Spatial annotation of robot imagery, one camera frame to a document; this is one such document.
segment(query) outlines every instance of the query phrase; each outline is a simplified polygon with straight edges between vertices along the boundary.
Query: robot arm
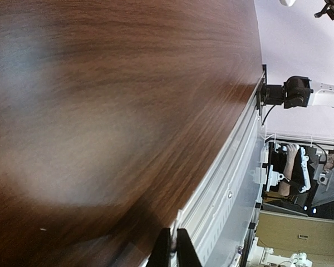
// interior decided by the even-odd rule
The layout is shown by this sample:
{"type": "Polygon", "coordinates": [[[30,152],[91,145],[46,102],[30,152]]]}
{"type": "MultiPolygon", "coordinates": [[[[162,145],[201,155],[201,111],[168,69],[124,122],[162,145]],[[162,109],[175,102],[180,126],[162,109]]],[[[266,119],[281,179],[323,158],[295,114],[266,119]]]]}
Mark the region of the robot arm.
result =
{"type": "Polygon", "coordinates": [[[334,108],[334,85],[311,81],[308,77],[292,76],[283,86],[264,85],[261,89],[264,105],[284,108],[329,106],[334,108]]]}
{"type": "Polygon", "coordinates": [[[313,262],[307,259],[306,253],[295,253],[290,258],[273,255],[273,249],[257,245],[255,238],[247,260],[247,267],[280,266],[280,267],[312,267],[313,262]]]}

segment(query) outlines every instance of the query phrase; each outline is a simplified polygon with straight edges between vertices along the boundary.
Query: black clamp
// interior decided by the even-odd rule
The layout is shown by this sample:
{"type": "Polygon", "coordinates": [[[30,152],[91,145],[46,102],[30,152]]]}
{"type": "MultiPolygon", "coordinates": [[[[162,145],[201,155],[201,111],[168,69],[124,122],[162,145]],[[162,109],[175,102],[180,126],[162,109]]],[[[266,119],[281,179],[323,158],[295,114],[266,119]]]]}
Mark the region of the black clamp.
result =
{"type": "Polygon", "coordinates": [[[146,267],[170,267],[172,256],[177,253],[178,267],[202,267],[187,230],[177,229],[174,241],[170,228],[163,228],[157,237],[146,267]]]}
{"type": "Polygon", "coordinates": [[[285,182],[286,184],[290,185],[291,187],[295,187],[298,189],[298,192],[302,192],[303,190],[303,185],[300,185],[299,183],[297,182],[294,182],[286,177],[284,177],[281,182],[285,182]]]}

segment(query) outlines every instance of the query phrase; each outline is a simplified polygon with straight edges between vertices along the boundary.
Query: wooden panel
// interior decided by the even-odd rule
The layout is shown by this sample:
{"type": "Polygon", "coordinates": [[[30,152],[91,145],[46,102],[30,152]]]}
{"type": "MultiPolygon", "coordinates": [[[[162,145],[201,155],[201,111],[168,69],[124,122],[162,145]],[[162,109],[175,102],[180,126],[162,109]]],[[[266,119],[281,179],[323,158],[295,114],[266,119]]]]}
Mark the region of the wooden panel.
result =
{"type": "Polygon", "coordinates": [[[0,265],[136,265],[261,73],[253,1],[0,1],[0,265]]]}
{"type": "Polygon", "coordinates": [[[334,262],[334,222],[261,214],[257,236],[261,246],[290,251],[285,256],[300,250],[334,262]],[[299,234],[308,239],[299,239],[299,234]]]}

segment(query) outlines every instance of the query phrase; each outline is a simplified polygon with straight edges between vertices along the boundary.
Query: hand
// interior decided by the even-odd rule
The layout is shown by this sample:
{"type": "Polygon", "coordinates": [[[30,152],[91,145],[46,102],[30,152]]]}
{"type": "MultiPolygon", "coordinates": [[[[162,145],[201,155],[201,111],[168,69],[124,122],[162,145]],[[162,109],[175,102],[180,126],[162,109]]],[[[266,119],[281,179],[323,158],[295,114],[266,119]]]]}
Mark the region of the hand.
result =
{"type": "Polygon", "coordinates": [[[298,149],[299,147],[297,145],[294,145],[294,144],[287,145],[287,161],[288,162],[291,162],[291,161],[294,162],[298,149]]]}

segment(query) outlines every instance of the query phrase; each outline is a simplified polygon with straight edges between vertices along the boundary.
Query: person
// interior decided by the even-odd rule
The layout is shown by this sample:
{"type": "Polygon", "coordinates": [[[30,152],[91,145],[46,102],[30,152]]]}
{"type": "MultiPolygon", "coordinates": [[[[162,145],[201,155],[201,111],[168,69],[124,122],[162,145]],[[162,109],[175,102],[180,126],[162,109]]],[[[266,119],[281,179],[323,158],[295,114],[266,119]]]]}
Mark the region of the person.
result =
{"type": "MultiPolygon", "coordinates": [[[[287,155],[283,153],[272,152],[271,164],[276,172],[282,173],[286,178],[303,185],[303,170],[301,167],[301,154],[298,146],[295,144],[287,145],[287,155]]],[[[315,169],[311,166],[311,162],[307,162],[308,173],[311,178],[314,176],[315,169]]],[[[323,169],[324,172],[329,172],[334,168],[334,150],[329,151],[327,155],[327,162],[323,169]]],[[[291,187],[286,182],[280,182],[277,186],[272,186],[271,191],[278,192],[281,196],[289,196],[299,194],[297,188],[291,187]]]]}

